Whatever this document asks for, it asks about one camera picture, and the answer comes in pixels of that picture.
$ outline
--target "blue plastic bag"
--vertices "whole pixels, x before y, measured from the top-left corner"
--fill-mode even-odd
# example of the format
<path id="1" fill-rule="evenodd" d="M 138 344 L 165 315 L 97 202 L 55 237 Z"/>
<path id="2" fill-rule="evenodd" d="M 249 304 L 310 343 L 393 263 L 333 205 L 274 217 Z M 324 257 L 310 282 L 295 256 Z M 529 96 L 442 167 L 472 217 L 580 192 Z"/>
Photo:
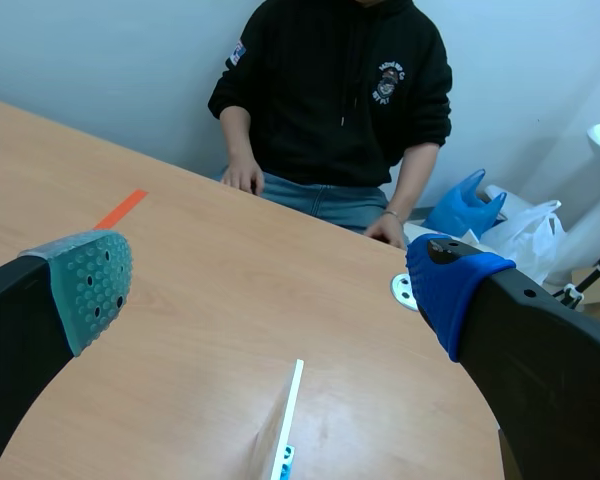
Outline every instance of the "blue plastic bag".
<path id="1" fill-rule="evenodd" d="M 480 239 L 484 232 L 493 227 L 507 199 L 506 193 L 500 194 L 490 203 L 477 197 L 478 185 L 485 175 L 484 169 L 478 170 L 449 190 L 422 226 L 455 237 L 462 237 L 473 230 Z"/>

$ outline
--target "white plastic piece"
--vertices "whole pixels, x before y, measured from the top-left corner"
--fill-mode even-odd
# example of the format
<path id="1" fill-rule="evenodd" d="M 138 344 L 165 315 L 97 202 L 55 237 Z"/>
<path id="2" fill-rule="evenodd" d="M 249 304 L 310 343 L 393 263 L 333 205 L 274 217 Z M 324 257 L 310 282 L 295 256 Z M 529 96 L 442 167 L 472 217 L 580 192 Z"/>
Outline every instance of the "white plastic piece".
<path id="1" fill-rule="evenodd" d="M 582 302 L 582 300 L 584 300 L 584 294 L 580 293 L 573 283 L 568 283 L 564 287 L 564 292 L 565 292 L 565 296 L 568 298 L 571 298 L 573 300 L 578 300 L 579 302 Z"/>
<path id="2" fill-rule="evenodd" d="M 280 480 L 296 408 L 304 362 L 297 360 L 284 388 L 258 433 L 247 480 Z"/>

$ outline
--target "bag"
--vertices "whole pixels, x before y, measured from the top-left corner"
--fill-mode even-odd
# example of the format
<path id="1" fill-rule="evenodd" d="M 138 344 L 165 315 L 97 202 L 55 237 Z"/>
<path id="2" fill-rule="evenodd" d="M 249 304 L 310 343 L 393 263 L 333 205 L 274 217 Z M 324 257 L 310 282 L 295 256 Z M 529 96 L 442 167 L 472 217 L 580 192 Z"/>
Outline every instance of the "bag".
<path id="1" fill-rule="evenodd" d="M 490 203 L 485 203 L 476 196 L 478 185 L 485 175 L 485 170 L 478 170 L 449 190 L 422 226 L 455 237 L 462 237 L 473 230 L 480 239 L 493 227 L 507 199 L 507 194 L 502 193 Z"/>
<path id="2" fill-rule="evenodd" d="M 518 270 L 542 285 L 566 236 L 554 213 L 561 206 L 556 200 L 519 213 L 486 232 L 482 243 L 516 262 Z"/>

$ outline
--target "small blue block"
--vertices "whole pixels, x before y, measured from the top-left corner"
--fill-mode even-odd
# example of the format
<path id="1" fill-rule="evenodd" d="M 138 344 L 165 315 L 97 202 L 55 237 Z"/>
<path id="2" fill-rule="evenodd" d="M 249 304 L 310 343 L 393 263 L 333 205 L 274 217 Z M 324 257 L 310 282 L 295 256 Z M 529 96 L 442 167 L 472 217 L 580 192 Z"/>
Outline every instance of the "small blue block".
<path id="1" fill-rule="evenodd" d="M 293 465 L 293 457 L 296 449 L 291 445 L 287 445 L 284 451 L 284 462 L 282 464 L 282 472 L 280 472 L 280 480 L 289 480 L 291 477 L 291 466 Z"/>

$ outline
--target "blue gripper pad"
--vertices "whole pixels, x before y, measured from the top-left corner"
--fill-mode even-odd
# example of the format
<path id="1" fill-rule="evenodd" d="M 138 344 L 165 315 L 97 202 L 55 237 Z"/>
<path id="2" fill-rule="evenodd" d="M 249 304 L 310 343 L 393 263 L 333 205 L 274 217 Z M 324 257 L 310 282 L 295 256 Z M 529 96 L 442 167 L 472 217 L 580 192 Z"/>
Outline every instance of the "blue gripper pad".
<path id="1" fill-rule="evenodd" d="M 414 240 L 407 252 L 407 268 L 418 307 L 427 316 L 449 358 L 458 362 L 465 314 L 476 289 L 485 278 L 516 268 L 516 264 L 494 253 L 458 256 L 451 263 L 439 264 L 429 252 L 429 242 L 435 239 L 450 237 L 431 234 Z"/>
<path id="2" fill-rule="evenodd" d="M 92 230 L 26 250 L 50 267 L 51 292 L 74 356 L 118 316 L 131 287 L 131 249 L 117 232 Z"/>

